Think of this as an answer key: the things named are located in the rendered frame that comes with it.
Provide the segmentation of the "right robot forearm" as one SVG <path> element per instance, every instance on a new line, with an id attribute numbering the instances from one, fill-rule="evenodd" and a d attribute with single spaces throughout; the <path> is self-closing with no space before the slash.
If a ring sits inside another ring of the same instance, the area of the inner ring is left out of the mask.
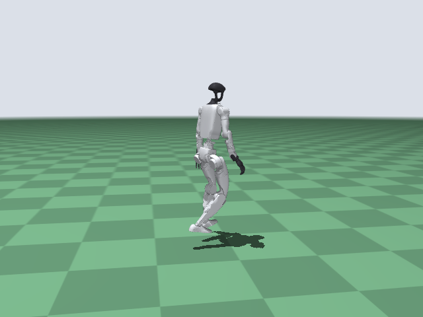
<path id="1" fill-rule="evenodd" d="M 227 145 L 229 158 L 231 159 L 231 157 L 230 157 L 231 155 L 234 155 L 235 157 L 237 157 L 237 154 L 235 152 L 235 147 L 234 147 L 234 144 L 233 144 L 233 136 L 232 136 L 231 130 L 228 130 L 227 134 L 228 134 L 228 139 L 225 140 L 225 144 Z"/>

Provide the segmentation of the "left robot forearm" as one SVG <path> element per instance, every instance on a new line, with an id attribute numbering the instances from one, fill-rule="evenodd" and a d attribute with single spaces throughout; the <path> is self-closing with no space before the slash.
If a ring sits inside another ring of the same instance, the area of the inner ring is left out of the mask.
<path id="1" fill-rule="evenodd" d="M 200 147 L 203 147 L 202 143 L 203 143 L 203 138 L 200 137 L 200 135 L 196 132 L 196 147 L 197 150 L 199 152 Z"/>

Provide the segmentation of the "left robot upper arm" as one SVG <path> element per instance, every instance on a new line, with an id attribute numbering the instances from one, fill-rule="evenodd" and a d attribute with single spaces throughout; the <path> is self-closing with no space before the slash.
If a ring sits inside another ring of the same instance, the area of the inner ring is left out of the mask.
<path id="1" fill-rule="evenodd" d="M 200 135 L 200 118 L 201 118 L 202 107 L 203 106 L 199 107 L 199 110 L 198 110 L 199 115 L 198 115 L 198 123 L 197 123 L 197 127 L 196 127 L 196 132 L 199 135 Z"/>

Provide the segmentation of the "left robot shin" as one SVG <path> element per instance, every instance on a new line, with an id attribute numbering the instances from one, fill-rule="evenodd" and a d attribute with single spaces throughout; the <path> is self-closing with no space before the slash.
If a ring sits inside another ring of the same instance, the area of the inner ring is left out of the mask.
<path id="1" fill-rule="evenodd" d="M 208 203 L 210 202 L 211 199 L 214 200 L 213 195 L 214 194 L 208 194 L 206 192 L 206 186 L 205 186 L 205 192 L 204 192 L 204 198 L 203 198 L 203 207 L 204 207 L 204 209 L 206 208 L 206 206 L 208 205 Z M 205 223 L 207 223 L 207 222 L 208 221 L 206 221 Z"/>

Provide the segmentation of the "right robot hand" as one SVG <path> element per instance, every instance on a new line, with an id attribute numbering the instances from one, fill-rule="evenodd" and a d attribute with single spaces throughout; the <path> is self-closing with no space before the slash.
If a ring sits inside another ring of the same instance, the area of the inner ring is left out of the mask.
<path id="1" fill-rule="evenodd" d="M 231 155 L 230 157 L 233 161 L 235 161 L 237 163 L 238 167 L 241 169 L 240 175 L 244 174 L 245 173 L 245 167 L 244 167 L 242 161 L 239 159 L 239 156 L 235 157 L 234 155 Z"/>

